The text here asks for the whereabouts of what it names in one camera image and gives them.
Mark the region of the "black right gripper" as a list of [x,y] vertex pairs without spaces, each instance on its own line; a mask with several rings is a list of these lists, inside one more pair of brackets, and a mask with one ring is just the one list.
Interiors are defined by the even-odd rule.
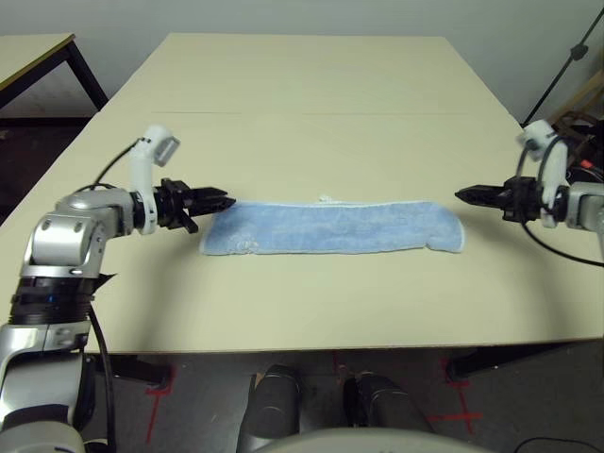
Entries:
[[508,222],[529,222],[541,217],[537,180],[531,176],[511,177],[502,186],[473,185],[455,196],[462,202],[483,208],[500,209]]

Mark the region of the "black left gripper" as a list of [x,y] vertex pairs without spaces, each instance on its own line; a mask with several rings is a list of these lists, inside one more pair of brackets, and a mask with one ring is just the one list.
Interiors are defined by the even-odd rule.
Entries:
[[181,180],[163,178],[154,188],[158,213],[158,226],[167,229],[184,228],[194,234],[199,230],[188,209],[193,205],[193,215],[202,216],[229,209],[236,200],[227,192],[213,187],[191,189]]

